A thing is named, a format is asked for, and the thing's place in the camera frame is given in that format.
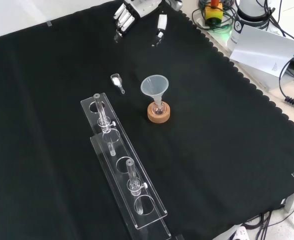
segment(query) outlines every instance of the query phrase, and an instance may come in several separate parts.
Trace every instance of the round hole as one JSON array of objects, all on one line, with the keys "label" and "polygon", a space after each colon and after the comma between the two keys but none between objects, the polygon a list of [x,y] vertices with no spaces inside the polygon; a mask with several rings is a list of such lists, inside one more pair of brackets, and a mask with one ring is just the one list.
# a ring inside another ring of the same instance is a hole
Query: round hole
[{"label": "round hole", "polygon": [[155,209],[154,199],[148,195],[137,197],[133,205],[139,215],[148,215]]},{"label": "round hole", "polygon": [[[101,102],[101,104],[102,104],[102,107],[105,108],[105,103],[103,101]],[[89,105],[89,110],[94,114],[98,113],[96,103],[94,101]]]},{"label": "round hole", "polygon": [[126,161],[127,161],[128,159],[131,159],[131,160],[132,160],[132,158],[129,157],[129,156],[123,156],[123,157],[119,158],[119,159],[117,160],[117,162],[116,162],[116,168],[117,168],[117,170],[118,170],[119,172],[121,172],[122,174],[126,174],[126,173],[128,173],[127,165],[126,165]]},{"label": "round hole", "polygon": [[121,138],[121,133],[114,128],[111,128],[109,132],[104,132],[102,134],[102,139],[106,142],[106,143],[116,143],[119,139]]}]

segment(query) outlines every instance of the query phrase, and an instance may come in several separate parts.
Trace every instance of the yellow device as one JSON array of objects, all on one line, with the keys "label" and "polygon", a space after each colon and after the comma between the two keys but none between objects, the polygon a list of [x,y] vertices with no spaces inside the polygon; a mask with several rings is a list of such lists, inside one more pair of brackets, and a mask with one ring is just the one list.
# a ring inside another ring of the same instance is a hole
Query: yellow device
[{"label": "yellow device", "polygon": [[223,20],[223,11],[220,9],[223,9],[223,4],[219,3],[217,6],[213,5],[213,2],[211,1],[211,5],[217,8],[212,8],[211,6],[205,7],[205,24],[212,26],[212,25],[218,25],[222,23]]}]

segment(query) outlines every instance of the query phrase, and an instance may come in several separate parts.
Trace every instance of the white powder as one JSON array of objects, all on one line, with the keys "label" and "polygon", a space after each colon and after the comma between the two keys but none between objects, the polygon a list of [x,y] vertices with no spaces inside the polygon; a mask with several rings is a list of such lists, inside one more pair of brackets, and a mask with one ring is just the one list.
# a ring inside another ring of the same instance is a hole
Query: white powder
[{"label": "white powder", "polygon": [[116,86],[120,86],[121,85],[121,81],[119,80],[118,77],[113,77],[112,79],[113,84],[115,84]]}]

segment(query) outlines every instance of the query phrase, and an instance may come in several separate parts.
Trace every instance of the glass test tube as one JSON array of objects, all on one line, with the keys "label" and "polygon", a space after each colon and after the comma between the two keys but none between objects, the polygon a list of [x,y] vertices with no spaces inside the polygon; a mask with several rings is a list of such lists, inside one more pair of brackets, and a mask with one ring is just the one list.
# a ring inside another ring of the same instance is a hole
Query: glass test tube
[{"label": "glass test tube", "polygon": [[113,142],[112,141],[111,142],[107,142],[107,145],[108,145],[108,149],[109,149],[110,155],[116,156],[116,151],[115,151]]},{"label": "glass test tube", "polygon": [[[134,160],[131,158],[126,161],[126,166],[129,175],[129,190],[133,196],[139,196],[141,194],[141,185],[136,176],[136,168]],[[141,198],[138,198],[135,204],[137,213],[143,214],[143,206]]]},{"label": "glass test tube", "polygon": [[96,93],[93,96],[93,98],[95,99],[95,103],[96,103],[97,111],[98,111],[98,114],[99,114],[100,122],[102,124],[106,124],[108,121],[107,121],[107,117],[105,115],[105,110],[104,110],[104,107],[103,107],[103,103],[101,101],[101,95],[99,93]]}]

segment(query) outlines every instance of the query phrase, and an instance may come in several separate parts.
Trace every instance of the white table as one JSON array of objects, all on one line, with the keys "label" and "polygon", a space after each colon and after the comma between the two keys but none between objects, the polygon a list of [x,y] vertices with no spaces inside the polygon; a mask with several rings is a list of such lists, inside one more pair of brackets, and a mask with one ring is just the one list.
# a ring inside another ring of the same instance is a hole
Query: white table
[{"label": "white table", "polygon": [[[274,0],[274,4],[275,6],[278,6],[279,4],[277,3],[277,1],[279,0]],[[283,4],[282,4],[282,9],[284,10],[284,12],[282,12],[281,16],[280,16],[280,26],[288,33],[292,34],[294,36],[294,13],[291,12],[291,6],[294,6],[294,1],[290,1],[289,0],[283,0]],[[192,18],[192,12],[195,9],[198,9],[198,0],[183,0],[183,7],[182,7],[182,12],[184,14],[187,15],[187,17],[189,17],[190,19]],[[278,19],[278,7],[276,8],[275,11],[275,18]],[[217,34],[215,35],[214,39],[208,32],[202,30],[202,32],[207,36],[207,38],[209,38],[209,40],[211,42],[213,42],[213,45],[218,48],[218,50],[220,52],[222,52],[224,54],[224,56],[226,57],[230,57],[231,56],[231,52],[226,50],[226,46],[222,46],[224,44],[224,39],[222,39],[221,37],[219,37],[219,35],[217,36]],[[235,66],[239,69],[239,71],[241,73],[244,74],[244,76],[246,78],[248,78],[250,80],[250,82],[252,84],[255,84],[257,86],[257,89],[261,90],[263,92],[264,95],[268,96],[270,101],[273,101],[277,107],[279,107],[280,109],[282,109],[282,112],[284,114],[286,114],[289,117],[289,120],[294,122],[294,107],[292,105],[290,105],[289,103],[284,101],[284,96],[282,95],[281,91],[279,90],[279,88],[275,88],[269,91],[266,91],[262,85],[259,84],[259,79],[253,77],[250,73],[248,73],[246,70],[244,70],[244,68],[237,62],[232,61],[235,63]],[[286,84],[282,84],[281,88],[283,89],[284,93],[291,97],[294,98],[294,80],[286,83]]]}]

